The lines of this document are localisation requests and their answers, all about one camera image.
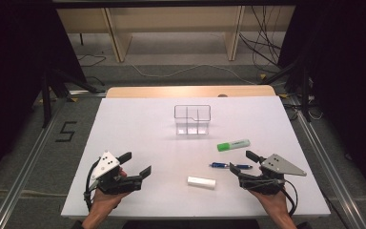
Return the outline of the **person's left hand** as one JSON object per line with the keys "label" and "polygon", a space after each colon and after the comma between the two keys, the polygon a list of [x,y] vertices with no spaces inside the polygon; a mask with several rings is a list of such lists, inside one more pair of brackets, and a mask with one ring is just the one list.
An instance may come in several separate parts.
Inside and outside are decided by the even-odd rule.
{"label": "person's left hand", "polygon": [[91,211],[112,211],[120,204],[122,198],[127,195],[128,193],[107,195],[104,194],[101,190],[96,189],[93,197]]}

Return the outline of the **short aluminium floor rail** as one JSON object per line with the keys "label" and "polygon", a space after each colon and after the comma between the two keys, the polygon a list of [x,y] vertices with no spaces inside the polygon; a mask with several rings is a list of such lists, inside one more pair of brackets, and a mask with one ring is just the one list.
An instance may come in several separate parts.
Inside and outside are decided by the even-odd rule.
{"label": "short aluminium floor rail", "polygon": [[69,97],[106,97],[106,93],[91,93],[89,91],[70,91]]}

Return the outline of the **white eraser block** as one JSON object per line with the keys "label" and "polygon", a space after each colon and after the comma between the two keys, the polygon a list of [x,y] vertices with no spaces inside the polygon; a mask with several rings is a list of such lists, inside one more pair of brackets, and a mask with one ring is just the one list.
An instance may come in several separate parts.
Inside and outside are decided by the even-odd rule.
{"label": "white eraser block", "polygon": [[213,190],[216,186],[216,181],[214,179],[204,178],[204,177],[188,177],[187,183],[190,186],[205,188]]}

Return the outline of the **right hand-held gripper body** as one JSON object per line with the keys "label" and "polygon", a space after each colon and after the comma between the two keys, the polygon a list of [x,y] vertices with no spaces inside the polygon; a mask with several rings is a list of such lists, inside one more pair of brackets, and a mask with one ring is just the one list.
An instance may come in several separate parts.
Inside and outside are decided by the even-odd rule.
{"label": "right hand-held gripper body", "polygon": [[252,179],[247,183],[239,182],[241,188],[263,195],[275,195],[284,188],[285,175],[307,176],[305,171],[277,154],[272,154],[259,164],[261,175],[250,175]]}

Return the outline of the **black tripod stand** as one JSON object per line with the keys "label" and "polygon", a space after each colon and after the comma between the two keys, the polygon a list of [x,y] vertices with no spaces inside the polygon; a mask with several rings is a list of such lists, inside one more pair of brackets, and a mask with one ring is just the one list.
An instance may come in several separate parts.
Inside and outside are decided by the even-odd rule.
{"label": "black tripod stand", "polygon": [[308,122],[311,121],[309,115],[309,69],[305,65],[305,61],[298,57],[296,61],[288,65],[287,67],[275,73],[273,76],[264,79],[261,85],[270,85],[279,78],[288,76],[285,83],[285,90],[288,93],[294,93],[296,90],[301,92],[301,104],[299,105],[300,111]]}
{"label": "black tripod stand", "polygon": [[89,85],[86,82],[72,77],[71,75],[58,70],[58,69],[46,69],[41,77],[41,92],[44,108],[44,121],[43,127],[46,128],[51,121],[51,92],[59,98],[67,98],[71,93],[66,87],[65,83],[71,82],[72,84],[85,89],[92,94],[102,94],[104,90],[99,90],[94,86]]}

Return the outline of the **blue pen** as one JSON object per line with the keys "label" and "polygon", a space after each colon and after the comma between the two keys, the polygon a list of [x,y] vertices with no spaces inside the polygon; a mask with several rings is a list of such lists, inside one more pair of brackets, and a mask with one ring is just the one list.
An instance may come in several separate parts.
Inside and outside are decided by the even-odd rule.
{"label": "blue pen", "polygon": [[[212,168],[228,169],[232,166],[232,164],[231,163],[222,163],[222,162],[212,162],[209,166]],[[247,165],[247,164],[233,164],[233,166],[235,168],[244,169],[244,170],[249,170],[249,169],[253,168],[252,165]]]}

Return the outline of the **light wooden bench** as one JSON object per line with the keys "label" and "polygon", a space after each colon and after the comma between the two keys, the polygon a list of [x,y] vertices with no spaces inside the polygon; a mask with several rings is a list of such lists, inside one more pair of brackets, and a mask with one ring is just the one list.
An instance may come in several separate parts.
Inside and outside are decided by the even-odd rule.
{"label": "light wooden bench", "polygon": [[68,33],[106,33],[115,60],[122,62],[136,32],[221,32],[227,57],[235,60],[239,34],[256,31],[286,31],[294,6],[157,7],[62,9],[60,20]]}

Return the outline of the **person's dark clothing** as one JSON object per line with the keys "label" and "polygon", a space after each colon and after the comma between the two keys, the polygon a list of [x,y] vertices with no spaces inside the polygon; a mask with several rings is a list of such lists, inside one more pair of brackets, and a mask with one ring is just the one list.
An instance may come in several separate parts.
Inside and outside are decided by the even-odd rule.
{"label": "person's dark clothing", "polygon": [[255,219],[130,220],[122,229],[260,229]]}

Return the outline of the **light wooden table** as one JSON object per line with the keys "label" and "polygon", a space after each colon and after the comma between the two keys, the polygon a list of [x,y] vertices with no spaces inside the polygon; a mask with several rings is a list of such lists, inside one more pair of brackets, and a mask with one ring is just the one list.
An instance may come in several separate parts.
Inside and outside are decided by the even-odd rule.
{"label": "light wooden table", "polygon": [[275,96],[269,85],[112,87],[107,98]]}

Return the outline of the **dark curtain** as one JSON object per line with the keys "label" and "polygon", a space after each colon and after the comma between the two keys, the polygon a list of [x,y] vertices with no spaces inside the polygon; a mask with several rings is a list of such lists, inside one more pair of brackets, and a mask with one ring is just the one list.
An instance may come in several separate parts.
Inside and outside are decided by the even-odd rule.
{"label": "dark curtain", "polygon": [[308,51],[313,92],[366,179],[366,0],[301,0],[279,64],[288,66],[325,15]]}
{"label": "dark curtain", "polygon": [[49,69],[86,80],[52,0],[0,0],[0,160]]}

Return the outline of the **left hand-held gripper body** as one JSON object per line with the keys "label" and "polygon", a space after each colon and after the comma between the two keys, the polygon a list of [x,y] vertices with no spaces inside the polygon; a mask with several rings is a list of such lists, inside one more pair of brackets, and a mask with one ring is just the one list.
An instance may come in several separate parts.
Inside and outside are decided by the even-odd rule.
{"label": "left hand-held gripper body", "polygon": [[99,189],[107,195],[130,193],[141,189],[142,181],[120,174],[121,165],[112,153],[106,151],[96,162],[90,174],[90,190]]}

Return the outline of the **clear plastic pen holder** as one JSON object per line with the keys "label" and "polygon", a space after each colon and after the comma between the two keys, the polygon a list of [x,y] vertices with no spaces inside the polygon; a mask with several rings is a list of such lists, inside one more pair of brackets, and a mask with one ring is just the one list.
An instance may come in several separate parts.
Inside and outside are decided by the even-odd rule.
{"label": "clear plastic pen holder", "polygon": [[173,110],[178,135],[207,135],[211,123],[209,105],[176,105]]}

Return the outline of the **green highlighter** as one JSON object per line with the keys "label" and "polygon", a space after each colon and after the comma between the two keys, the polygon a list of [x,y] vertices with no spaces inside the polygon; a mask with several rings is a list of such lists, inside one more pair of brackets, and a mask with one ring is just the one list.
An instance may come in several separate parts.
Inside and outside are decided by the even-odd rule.
{"label": "green highlighter", "polygon": [[231,142],[224,142],[224,143],[220,143],[217,145],[217,150],[219,152],[225,152],[225,151],[229,151],[229,150],[248,147],[250,144],[251,144],[251,142],[249,139],[241,139],[241,140],[236,140],[236,141],[231,141]]}

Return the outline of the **person's right hand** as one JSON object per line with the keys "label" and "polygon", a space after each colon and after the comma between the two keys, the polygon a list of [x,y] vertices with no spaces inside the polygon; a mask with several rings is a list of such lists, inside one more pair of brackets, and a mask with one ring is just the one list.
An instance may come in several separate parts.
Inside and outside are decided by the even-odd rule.
{"label": "person's right hand", "polygon": [[256,191],[251,191],[251,194],[258,199],[266,213],[272,219],[289,216],[287,200],[282,192],[278,192],[275,195],[263,195]]}

